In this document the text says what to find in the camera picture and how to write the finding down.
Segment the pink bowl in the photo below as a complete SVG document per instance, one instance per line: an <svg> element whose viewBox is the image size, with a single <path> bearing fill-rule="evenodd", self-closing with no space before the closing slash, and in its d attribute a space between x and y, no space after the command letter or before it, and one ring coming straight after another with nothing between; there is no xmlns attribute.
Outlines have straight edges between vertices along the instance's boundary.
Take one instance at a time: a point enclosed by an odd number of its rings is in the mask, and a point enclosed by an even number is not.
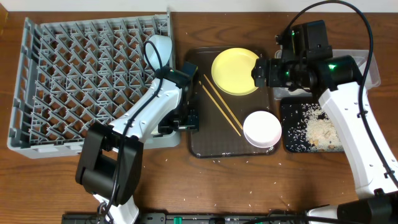
<svg viewBox="0 0 398 224"><path fill-rule="evenodd" d="M267 111L255 111L244 120L243 134L252 146L267 148L277 144L282 126L276 116Z"/></svg>

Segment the light blue bowl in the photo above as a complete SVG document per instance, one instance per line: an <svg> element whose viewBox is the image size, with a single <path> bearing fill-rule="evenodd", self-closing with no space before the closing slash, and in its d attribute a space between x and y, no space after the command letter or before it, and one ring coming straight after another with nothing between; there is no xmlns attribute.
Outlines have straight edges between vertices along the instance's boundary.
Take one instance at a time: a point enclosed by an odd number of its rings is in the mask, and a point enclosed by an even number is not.
<svg viewBox="0 0 398 224"><path fill-rule="evenodd" d="M144 44L144 60L154 70L168 64L172 54L172 39L164 35L153 35Z"/></svg>

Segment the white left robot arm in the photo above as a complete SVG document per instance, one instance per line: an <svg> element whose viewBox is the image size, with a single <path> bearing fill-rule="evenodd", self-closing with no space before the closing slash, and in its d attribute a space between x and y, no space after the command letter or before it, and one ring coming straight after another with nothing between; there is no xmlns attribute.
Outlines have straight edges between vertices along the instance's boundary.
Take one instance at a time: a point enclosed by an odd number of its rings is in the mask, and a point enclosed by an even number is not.
<svg viewBox="0 0 398 224"><path fill-rule="evenodd" d="M134 223L139 210L133 199L142 169L144 143L158 130L197 131L198 112L189 104L198 81L198 67L185 62L181 70L155 71L147 92L109 124L93 123L86 133L75 180L100 205L85 223Z"/></svg>

